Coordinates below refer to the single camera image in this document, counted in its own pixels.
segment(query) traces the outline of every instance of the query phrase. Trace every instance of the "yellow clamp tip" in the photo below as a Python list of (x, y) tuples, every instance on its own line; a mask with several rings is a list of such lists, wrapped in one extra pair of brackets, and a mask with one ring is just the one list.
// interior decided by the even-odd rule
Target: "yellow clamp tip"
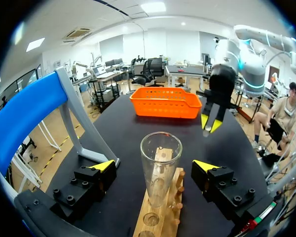
[(208, 116), (207, 115), (204, 115), (204, 114), (201, 114), (202, 129), (205, 128), (205, 125), (207, 123), (207, 120), (208, 120)]
[(216, 119), (216, 120), (214, 121), (214, 124), (213, 124), (212, 130), (211, 130), (211, 133), (215, 132), (215, 130), (216, 130), (217, 128), (219, 128), (220, 125), (222, 125), (222, 121), (219, 121), (219, 120)]

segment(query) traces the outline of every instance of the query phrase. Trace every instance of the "black table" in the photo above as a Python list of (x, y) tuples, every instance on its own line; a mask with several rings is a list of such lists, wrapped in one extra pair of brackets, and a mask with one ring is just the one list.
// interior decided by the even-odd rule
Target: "black table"
[[(207, 138), (202, 135), (200, 113), (196, 119), (153, 118), (136, 116), (127, 95), (115, 100), (95, 122), (98, 131), (112, 151), (120, 158), (117, 178), (100, 203), (94, 203), (75, 226), (98, 237), (132, 237), (142, 205), (146, 185), (144, 180), (140, 142), (149, 133), (167, 131), (177, 136), (183, 145), (179, 167), (186, 171), (183, 209), (178, 237), (223, 237), (234, 224), (227, 221), (214, 203), (207, 203), (190, 176), (194, 159), (217, 166), (227, 166), (235, 177), (256, 190), (256, 197), (267, 193), (263, 173), (245, 133), (232, 114), (227, 111), (223, 125)], [(87, 135), (82, 145), (99, 151)], [(47, 193), (68, 183), (73, 171), (94, 162), (78, 157), (71, 150), (53, 177)]]

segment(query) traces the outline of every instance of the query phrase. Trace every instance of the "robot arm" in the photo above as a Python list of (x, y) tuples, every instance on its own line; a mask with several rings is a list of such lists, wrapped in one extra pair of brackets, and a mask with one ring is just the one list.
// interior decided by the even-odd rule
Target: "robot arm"
[(241, 40), (254, 39), (289, 53), (291, 56), (291, 70), (296, 74), (296, 39), (244, 25), (234, 26), (234, 30), (237, 37)]
[[(204, 93), (207, 97), (205, 108), (201, 115), (204, 135), (214, 132), (223, 121), (225, 110), (232, 107), (230, 100), (238, 72), (243, 75), (245, 90), (250, 89), (251, 94), (261, 95), (265, 84), (265, 62), (256, 54), (251, 46), (251, 39), (263, 44), (287, 52), (291, 56), (291, 70), (296, 74), (296, 39), (277, 35), (267, 30), (261, 30), (249, 26), (237, 25), (234, 27), (237, 37), (241, 40), (239, 46), (231, 40), (219, 41), (215, 56), (215, 64), (212, 66), (210, 77), (210, 90)], [(212, 125), (207, 121), (213, 104), (220, 106), (218, 114)]]

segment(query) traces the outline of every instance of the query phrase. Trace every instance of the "computer monitor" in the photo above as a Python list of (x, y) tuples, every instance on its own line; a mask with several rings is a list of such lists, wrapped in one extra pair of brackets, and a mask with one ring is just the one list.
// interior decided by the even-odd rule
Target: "computer monitor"
[(123, 59), (119, 58), (119, 59), (114, 59), (114, 64), (120, 64), (123, 63)]
[(113, 66), (113, 65), (114, 65), (114, 60), (110, 60), (110, 61), (105, 62), (106, 67), (110, 67), (110, 66)]
[(103, 66), (98, 66), (96, 68), (93, 68), (93, 72), (94, 72), (95, 76), (99, 76), (99, 75), (105, 73), (106, 71)]

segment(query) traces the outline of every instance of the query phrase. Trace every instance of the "man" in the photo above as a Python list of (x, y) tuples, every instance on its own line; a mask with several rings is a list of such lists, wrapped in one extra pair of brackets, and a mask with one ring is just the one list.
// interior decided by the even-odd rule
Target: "man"
[(274, 137), (274, 141), (278, 145), (278, 149), (281, 152), (278, 154), (281, 156), (286, 146), (292, 141), (294, 134), (296, 133), (296, 83), (290, 83), (290, 91), (288, 97), (282, 97), (278, 99), (276, 104), (272, 107), (267, 115), (257, 112), (254, 116), (254, 132), (255, 140), (252, 143), (252, 147), (256, 149), (259, 147), (259, 134), (263, 127), (267, 128), (266, 131), (271, 133)]

